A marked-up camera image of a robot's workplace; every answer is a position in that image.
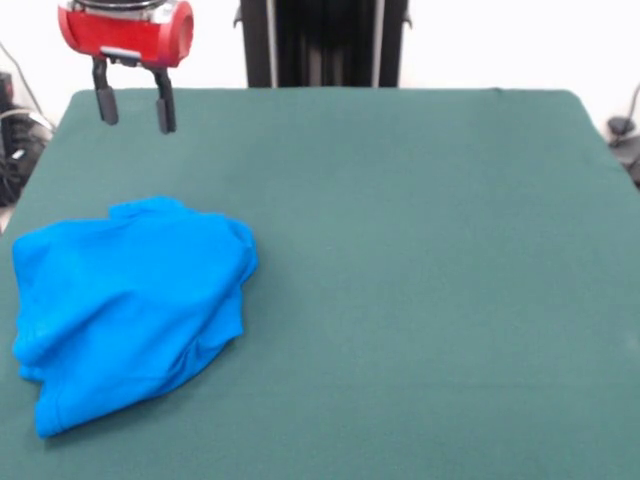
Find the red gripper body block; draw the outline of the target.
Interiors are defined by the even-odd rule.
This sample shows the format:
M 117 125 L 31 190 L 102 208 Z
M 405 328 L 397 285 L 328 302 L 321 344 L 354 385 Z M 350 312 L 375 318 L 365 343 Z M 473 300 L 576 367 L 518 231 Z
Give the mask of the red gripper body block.
M 78 53 L 175 68 L 189 55 L 194 13 L 187 1 L 148 1 L 125 10 L 61 1 L 58 24 L 67 45 Z

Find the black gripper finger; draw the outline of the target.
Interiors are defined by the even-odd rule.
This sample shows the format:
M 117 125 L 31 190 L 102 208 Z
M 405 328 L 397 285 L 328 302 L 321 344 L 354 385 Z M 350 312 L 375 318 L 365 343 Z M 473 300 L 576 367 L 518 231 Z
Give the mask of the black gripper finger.
M 92 61 L 94 91 L 101 120 L 106 124 L 117 124 L 119 116 L 114 91 L 107 81 L 107 62 L 100 57 L 93 57 Z
M 162 133 L 175 133 L 177 130 L 175 103 L 168 71 L 166 68 L 153 68 L 151 72 L 158 89 L 156 110 L 159 128 Z

